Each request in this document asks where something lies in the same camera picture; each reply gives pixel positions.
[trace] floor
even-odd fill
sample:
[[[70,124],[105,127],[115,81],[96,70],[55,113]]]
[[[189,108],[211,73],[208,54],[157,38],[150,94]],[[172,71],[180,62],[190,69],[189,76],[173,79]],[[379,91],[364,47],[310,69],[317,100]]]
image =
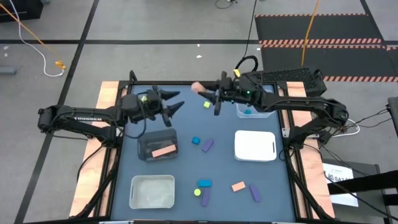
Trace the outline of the floor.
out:
[[[25,21],[40,38],[79,40],[94,0],[51,0],[42,18]],[[366,0],[385,40],[398,40],[395,0]],[[257,14],[311,13],[316,0],[266,0],[258,2]],[[231,72],[245,45],[227,40],[247,38],[254,1],[239,1],[229,9],[217,9],[214,0],[100,0],[88,40],[153,40],[131,45],[86,44],[75,68],[65,104],[94,107],[103,80],[127,80],[133,69],[140,80],[215,80],[222,70]],[[319,13],[364,12],[360,0],[324,0]],[[29,34],[23,32],[26,39]],[[0,39],[18,39],[15,22],[0,24]],[[156,40],[183,40],[164,44]],[[251,39],[257,39],[255,26]],[[204,43],[211,40],[213,44]],[[78,41],[51,45],[69,67]],[[38,46],[48,60],[48,72],[57,73],[52,54]],[[248,55],[261,56],[257,44]],[[0,65],[14,65],[18,73],[0,77],[0,217],[14,223],[45,136],[37,129],[37,110],[57,104],[64,76],[42,74],[41,57],[29,46],[0,44]],[[244,65],[248,70],[251,65]],[[398,95],[397,83],[327,82],[325,97],[347,105],[354,120],[383,109],[387,98]],[[387,116],[366,122],[375,124]],[[53,139],[44,162],[25,222],[67,218],[75,191],[76,172],[86,142]],[[355,136],[332,139],[327,147],[346,161],[379,164],[381,171],[398,169],[397,136],[392,123],[365,129]],[[356,222],[382,223],[380,218],[353,217],[336,211],[339,218]]]

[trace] blue block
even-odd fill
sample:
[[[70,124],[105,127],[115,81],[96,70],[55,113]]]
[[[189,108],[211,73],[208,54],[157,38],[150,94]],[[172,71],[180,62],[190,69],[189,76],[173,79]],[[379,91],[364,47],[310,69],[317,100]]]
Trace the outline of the blue block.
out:
[[[211,180],[198,180],[198,187],[211,187]]]
[[[200,138],[198,138],[198,137],[193,137],[192,143],[199,145],[199,144],[200,144]]]

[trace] orange cable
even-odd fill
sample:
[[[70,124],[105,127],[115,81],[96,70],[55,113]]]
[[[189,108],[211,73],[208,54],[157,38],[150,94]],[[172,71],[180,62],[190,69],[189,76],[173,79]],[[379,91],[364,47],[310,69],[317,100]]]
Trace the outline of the orange cable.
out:
[[[314,11],[313,11],[313,13],[312,13],[310,25],[308,26],[308,29],[307,29],[307,34],[305,34],[304,45],[303,45],[303,52],[302,52],[302,55],[301,55],[301,66],[304,65],[305,47],[307,46],[307,39],[308,39],[308,35],[310,34],[310,30],[311,30],[313,18],[315,17],[315,14],[316,14],[317,11],[318,11],[318,5],[319,5],[319,0],[317,0],[317,5],[315,6],[315,9],[314,9]]]
[[[46,47],[47,49],[49,49],[51,52],[53,52],[55,54],[55,56],[58,58],[59,61],[62,61],[60,59],[60,56],[56,53],[56,51],[54,51],[51,47],[45,45],[32,31],[30,31],[23,23],[20,22],[20,20],[18,18],[16,18],[10,11],[8,11],[8,9],[6,7],[4,7],[1,3],[0,3],[0,7],[2,7],[15,21],[17,21],[27,32],[29,32],[30,34],[32,34],[32,36],[34,36],[36,38],[37,41],[39,41],[39,43],[41,43],[42,45],[44,45],[44,47]]]

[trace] white cable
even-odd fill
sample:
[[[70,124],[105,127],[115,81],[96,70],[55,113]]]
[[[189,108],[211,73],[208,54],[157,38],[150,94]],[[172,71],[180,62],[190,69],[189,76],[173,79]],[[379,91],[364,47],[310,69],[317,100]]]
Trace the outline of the white cable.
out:
[[[356,132],[354,132],[354,133],[346,133],[346,134],[338,134],[338,135],[332,136],[333,138],[342,137],[342,136],[350,136],[350,135],[358,134],[360,132],[361,128],[355,123],[355,121],[353,121],[352,119],[348,119],[348,121],[351,121],[353,124],[355,124]]]
[[[18,16],[18,13],[17,13],[17,9],[15,8],[14,3],[12,2],[12,0],[10,0],[10,3],[11,3],[11,6],[12,6],[12,8],[13,8],[13,10],[14,10],[14,13],[15,13],[15,15],[17,16],[18,20],[21,21],[21,20],[19,19],[19,16]],[[39,54],[43,57],[43,61],[44,61],[43,72],[44,72],[44,74],[45,74],[46,76],[48,76],[48,77],[58,77],[58,76],[63,75],[63,73],[64,73],[64,71],[65,71],[64,69],[62,69],[62,72],[59,73],[58,75],[49,75],[49,74],[45,71],[45,68],[46,68],[46,66],[47,66],[47,62],[46,62],[46,59],[45,59],[45,57],[44,57],[44,54],[43,54],[42,52],[40,52],[39,50],[37,50],[37,48],[35,48],[32,44],[28,44],[27,42],[24,41],[24,39],[22,38],[22,35],[21,35],[21,24],[20,24],[20,23],[18,23],[18,30],[19,30],[19,38],[21,39],[21,41],[22,41],[24,44],[33,47],[33,49],[35,49],[35,50],[37,51],[37,53],[39,53]]]

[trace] paper sign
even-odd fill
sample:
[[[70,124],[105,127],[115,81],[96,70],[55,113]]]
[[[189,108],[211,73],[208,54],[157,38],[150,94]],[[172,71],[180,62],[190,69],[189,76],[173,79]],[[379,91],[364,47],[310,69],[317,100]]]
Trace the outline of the paper sign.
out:
[[[323,169],[325,170],[326,176],[329,179],[333,180],[334,182],[339,182],[354,178],[353,170],[347,167],[324,163]],[[332,203],[358,207],[358,200],[350,194],[331,195],[330,198]]]

